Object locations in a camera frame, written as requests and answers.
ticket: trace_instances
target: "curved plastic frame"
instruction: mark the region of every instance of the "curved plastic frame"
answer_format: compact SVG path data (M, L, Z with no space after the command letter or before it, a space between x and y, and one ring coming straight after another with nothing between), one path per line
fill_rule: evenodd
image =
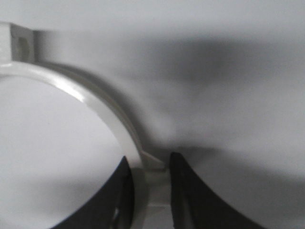
M142 228L148 202L148 188L141 159L139 138L119 106L99 87L67 70L25 62L0 63L0 77L21 76L52 85L90 107L117 138L132 171L135 191L133 229Z

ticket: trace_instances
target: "white surface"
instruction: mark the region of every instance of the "white surface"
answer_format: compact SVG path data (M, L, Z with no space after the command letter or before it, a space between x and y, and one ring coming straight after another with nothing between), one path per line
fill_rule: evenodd
M38 30L41 61L100 77L146 151L186 152L244 214L304 228L304 1L10 0L0 15Z
M105 123L49 85L2 78L0 117L0 222L7 227L54 226L91 198L122 158Z

